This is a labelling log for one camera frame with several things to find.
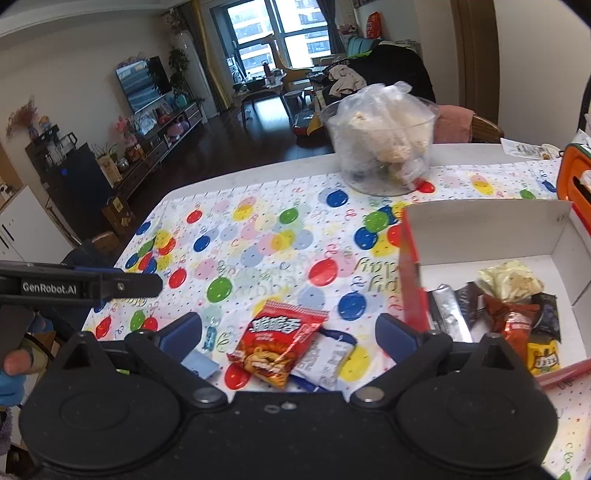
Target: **cabinet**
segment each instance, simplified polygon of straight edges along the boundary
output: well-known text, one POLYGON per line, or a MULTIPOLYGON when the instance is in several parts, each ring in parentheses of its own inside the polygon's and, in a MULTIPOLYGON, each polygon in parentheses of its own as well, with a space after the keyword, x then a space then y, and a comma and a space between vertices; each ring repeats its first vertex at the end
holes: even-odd
POLYGON ((71 250, 28 186, 0 211, 0 260, 60 263, 71 250))

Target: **red snack bag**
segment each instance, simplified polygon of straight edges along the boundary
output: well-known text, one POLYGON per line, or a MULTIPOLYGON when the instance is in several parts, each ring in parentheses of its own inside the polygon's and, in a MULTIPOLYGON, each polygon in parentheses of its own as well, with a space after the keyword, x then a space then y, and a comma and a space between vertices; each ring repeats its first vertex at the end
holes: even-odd
POLYGON ((310 347, 328 312, 267 301, 228 360, 279 388, 310 347))

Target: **clear plastic bowl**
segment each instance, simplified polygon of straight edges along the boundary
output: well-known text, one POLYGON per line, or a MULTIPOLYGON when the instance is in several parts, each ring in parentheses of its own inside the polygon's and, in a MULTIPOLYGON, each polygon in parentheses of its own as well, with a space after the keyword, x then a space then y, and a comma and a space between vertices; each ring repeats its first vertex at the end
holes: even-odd
POLYGON ((340 101, 321 111, 320 120, 328 129, 340 159, 341 174, 348 185, 378 196, 403 195, 421 186, 421 179, 429 169, 439 107, 429 100, 419 100, 433 112, 432 119, 410 127, 366 134, 343 122, 331 121, 339 111, 340 101))

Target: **green balloon print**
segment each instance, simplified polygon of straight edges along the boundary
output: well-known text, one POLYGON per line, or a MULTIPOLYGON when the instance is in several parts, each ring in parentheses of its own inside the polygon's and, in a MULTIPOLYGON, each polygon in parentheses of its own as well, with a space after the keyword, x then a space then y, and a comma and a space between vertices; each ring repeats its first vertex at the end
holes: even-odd
POLYGON ((211 303, 225 300, 232 292, 232 283, 226 277, 218 277, 207 288, 207 299, 211 303))
POLYGON ((284 225, 293 222, 298 216, 298 211, 296 208, 290 208, 288 210, 286 210, 285 212, 282 212, 281 215, 279 215, 279 221, 281 223, 283 223, 284 225))
POLYGON ((129 328, 132 332, 138 330, 144 320, 146 319, 146 315, 143 310, 136 310, 135 313, 131 316, 131 321, 129 323, 129 328))
POLYGON ((149 242, 146 242, 142 245, 142 247, 139 249, 138 251, 138 255, 140 257, 143 257, 146 253, 150 252, 152 250, 152 248, 154 247, 154 241, 156 239, 153 238, 152 240, 150 240, 149 242))
POLYGON ((385 212, 371 212, 363 221, 368 232, 378 233, 388 226, 388 214, 385 212))
POLYGON ((521 195, 521 198, 525 200, 535 200, 535 195, 531 193, 529 190, 521 190, 519 192, 519 195, 521 195))

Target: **finger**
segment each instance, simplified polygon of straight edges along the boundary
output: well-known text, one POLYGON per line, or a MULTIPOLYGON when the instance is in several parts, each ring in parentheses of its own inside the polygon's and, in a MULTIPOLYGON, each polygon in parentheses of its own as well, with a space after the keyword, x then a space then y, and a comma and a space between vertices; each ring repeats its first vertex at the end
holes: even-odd
POLYGON ((13 377, 31 368, 31 355, 25 349, 14 350, 4 358, 4 371, 13 377))

